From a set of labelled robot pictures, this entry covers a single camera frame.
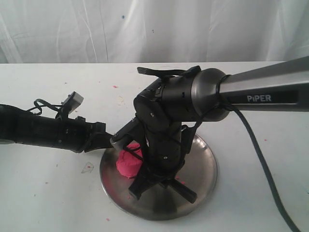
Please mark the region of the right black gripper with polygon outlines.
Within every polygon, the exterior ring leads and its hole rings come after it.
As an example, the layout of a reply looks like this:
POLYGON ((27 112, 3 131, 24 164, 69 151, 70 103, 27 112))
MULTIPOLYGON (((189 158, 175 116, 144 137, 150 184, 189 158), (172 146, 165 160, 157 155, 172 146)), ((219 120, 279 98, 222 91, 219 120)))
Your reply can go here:
POLYGON ((172 123, 163 131, 146 125, 144 132, 143 164, 128 188, 136 200, 156 184, 168 186, 173 182, 193 142, 193 128, 181 123, 172 123))

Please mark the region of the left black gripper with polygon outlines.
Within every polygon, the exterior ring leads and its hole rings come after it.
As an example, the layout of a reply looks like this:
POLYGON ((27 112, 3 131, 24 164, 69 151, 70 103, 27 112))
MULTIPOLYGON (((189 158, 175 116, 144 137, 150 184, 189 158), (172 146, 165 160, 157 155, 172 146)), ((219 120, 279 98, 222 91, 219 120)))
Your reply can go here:
POLYGON ((75 153, 112 148, 112 135, 106 132, 106 124, 86 122, 79 116, 61 121, 58 126, 55 147, 75 153))

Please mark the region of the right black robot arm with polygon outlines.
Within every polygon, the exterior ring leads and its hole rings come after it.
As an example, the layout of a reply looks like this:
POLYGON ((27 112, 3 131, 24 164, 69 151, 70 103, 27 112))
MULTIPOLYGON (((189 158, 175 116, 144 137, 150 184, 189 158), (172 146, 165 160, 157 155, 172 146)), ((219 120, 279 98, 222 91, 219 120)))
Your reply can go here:
POLYGON ((237 74, 216 68, 153 70, 138 73, 156 80, 134 99, 137 127, 132 135, 143 165, 129 192, 136 199, 156 184, 173 187, 187 201, 197 195, 175 181, 203 122, 223 120, 229 112, 309 109, 309 59, 298 58, 237 74))

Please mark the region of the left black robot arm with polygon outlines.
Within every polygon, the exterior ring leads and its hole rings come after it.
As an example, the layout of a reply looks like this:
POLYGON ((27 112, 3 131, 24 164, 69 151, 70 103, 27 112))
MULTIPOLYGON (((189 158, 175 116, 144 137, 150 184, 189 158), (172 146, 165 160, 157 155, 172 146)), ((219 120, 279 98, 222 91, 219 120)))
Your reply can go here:
POLYGON ((6 144, 43 146, 75 153, 111 148, 106 124, 75 119, 36 116, 17 107, 0 106, 0 141, 6 144))

